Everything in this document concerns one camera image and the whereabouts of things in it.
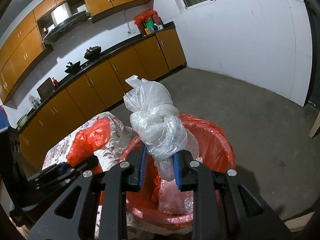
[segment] black countertop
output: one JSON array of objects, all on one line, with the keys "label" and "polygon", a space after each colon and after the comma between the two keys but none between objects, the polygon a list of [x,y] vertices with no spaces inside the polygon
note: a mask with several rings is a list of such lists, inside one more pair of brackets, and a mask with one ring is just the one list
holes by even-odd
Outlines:
[{"label": "black countertop", "polygon": [[33,111],[33,113],[28,117],[27,122],[23,125],[23,127],[19,130],[19,132],[23,132],[23,130],[28,126],[29,122],[36,116],[36,114],[41,110],[41,108],[48,103],[52,98],[54,98],[60,91],[62,91],[63,89],[65,89],[68,85],[70,85],[74,80],[76,80],[78,77],[82,76],[83,74],[85,74],[86,71],[90,70],[91,68],[95,67],[96,65],[98,65],[99,63],[101,63],[102,61],[105,61],[106,59],[108,59],[108,57],[110,57],[111,55],[121,51],[122,49],[125,49],[128,46],[131,46],[139,41],[143,41],[145,39],[148,39],[154,35],[156,35],[159,32],[163,32],[169,29],[175,28],[174,22],[169,22],[167,24],[164,24],[164,29],[160,30],[160,31],[156,31],[155,33],[151,33],[147,36],[142,36],[141,34],[136,35],[132,38],[129,38],[125,41],[121,41],[120,43],[110,47],[109,49],[104,50],[103,52],[101,52],[100,57],[97,60],[94,61],[86,61],[85,63],[83,63],[80,67],[82,67],[82,69],[77,73],[77,74],[69,74],[67,75],[65,78],[63,78],[59,83],[60,83],[60,87],[58,87],[46,100],[44,100],[41,105]]}]

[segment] white plastic bag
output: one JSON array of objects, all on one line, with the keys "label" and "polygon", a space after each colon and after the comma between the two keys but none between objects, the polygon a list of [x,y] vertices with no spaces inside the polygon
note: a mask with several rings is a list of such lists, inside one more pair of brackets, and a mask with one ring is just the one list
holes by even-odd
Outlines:
[{"label": "white plastic bag", "polygon": [[196,158],[199,145],[191,132],[179,119],[179,110],[173,106],[171,95],[164,85],[139,80],[133,75],[125,80],[132,89],[124,95],[127,109],[132,111],[132,129],[141,137],[154,158],[162,179],[174,179],[172,158],[176,152],[186,149]]}]

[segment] red trash bag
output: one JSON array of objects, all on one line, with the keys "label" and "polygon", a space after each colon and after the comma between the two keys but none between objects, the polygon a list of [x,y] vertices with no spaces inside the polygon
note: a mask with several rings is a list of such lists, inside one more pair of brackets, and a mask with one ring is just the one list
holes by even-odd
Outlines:
[{"label": "red trash bag", "polygon": [[[67,163],[71,166],[76,166],[84,161],[89,156],[93,155],[94,151],[101,149],[109,140],[111,128],[107,117],[97,119],[91,126],[82,131],[77,132],[71,149],[67,155]],[[92,170],[95,174],[101,173],[102,167],[100,163]],[[100,195],[100,205],[102,205],[103,192]]]},{"label": "red trash bag", "polygon": [[[235,168],[235,155],[220,127],[191,114],[180,114],[179,118],[185,128],[188,128],[196,137],[199,144],[199,156],[202,157],[205,165],[219,172]],[[130,142],[120,161],[124,161],[131,151],[138,150],[140,145],[141,139],[137,136]],[[154,160],[149,155],[142,190],[138,193],[126,193],[127,211],[145,222],[168,230],[179,230],[192,225],[193,214],[171,215],[158,211],[157,195],[160,181]]]}]

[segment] power outlet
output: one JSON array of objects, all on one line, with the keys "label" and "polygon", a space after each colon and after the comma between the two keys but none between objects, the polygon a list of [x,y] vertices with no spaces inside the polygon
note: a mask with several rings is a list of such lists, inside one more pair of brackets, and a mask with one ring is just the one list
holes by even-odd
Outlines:
[{"label": "power outlet", "polygon": [[130,36],[130,35],[132,35],[132,34],[135,34],[135,33],[136,33],[136,30],[135,30],[135,29],[132,29],[132,30],[131,30],[131,33],[129,33],[129,31],[127,31],[128,36]]}]

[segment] blue fabric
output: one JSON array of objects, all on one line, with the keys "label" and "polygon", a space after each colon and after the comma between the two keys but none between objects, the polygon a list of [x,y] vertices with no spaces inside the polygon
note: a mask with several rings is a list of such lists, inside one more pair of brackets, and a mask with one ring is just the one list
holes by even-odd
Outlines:
[{"label": "blue fabric", "polygon": [[0,129],[10,126],[8,119],[5,117],[2,108],[0,107]]}]

